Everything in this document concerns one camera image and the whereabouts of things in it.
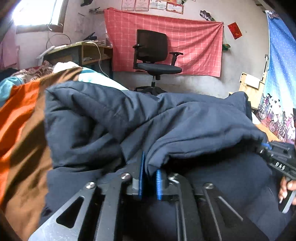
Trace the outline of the person's right hand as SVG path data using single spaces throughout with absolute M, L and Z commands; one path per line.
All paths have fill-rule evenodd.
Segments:
M 278 193 L 278 198 L 280 203 L 287 197 L 288 191 L 295 191 L 296 190 L 296 181 L 290 180 L 288 181 L 285 176 L 281 179 L 280 182 L 280 190 Z

